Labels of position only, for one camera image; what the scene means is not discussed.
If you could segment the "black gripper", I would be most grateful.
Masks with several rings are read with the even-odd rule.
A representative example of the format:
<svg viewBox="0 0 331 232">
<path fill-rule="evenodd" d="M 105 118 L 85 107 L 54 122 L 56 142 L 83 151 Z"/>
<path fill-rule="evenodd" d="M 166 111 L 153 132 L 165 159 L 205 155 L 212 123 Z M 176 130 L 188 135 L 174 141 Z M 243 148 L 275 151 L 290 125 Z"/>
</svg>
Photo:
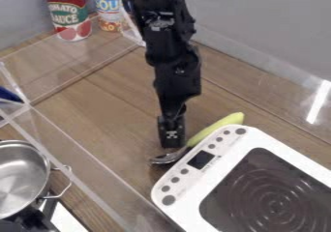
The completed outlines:
<svg viewBox="0 0 331 232">
<path fill-rule="evenodd" d="M 162 115 L 158 117 L 158 134 L 164 148 L 181 148 L 185 145 L 185 117 L 180 116 L 185 102 L 203 92 L 201 55 L 190 48 L 173 63 L 156 67 L 154 86 Z"/>
</svg>

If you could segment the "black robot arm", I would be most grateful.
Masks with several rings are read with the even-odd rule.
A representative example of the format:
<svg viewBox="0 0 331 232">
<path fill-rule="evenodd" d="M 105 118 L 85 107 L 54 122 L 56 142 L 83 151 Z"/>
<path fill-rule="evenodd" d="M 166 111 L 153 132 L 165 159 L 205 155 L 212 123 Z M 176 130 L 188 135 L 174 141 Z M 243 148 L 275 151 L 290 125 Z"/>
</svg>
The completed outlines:
<svg viewBox="0 0 331 232">
<path fill-rule="evenodd" d="M 165 148 L 185 145 L 186 101 L 203 93 L 200 50 L 190 44 L 196 20 L 185 0 L 122 0 L 146 43 L 146 63 L 154 68 L 161 115 L 158 134 Z"/>
</svg>

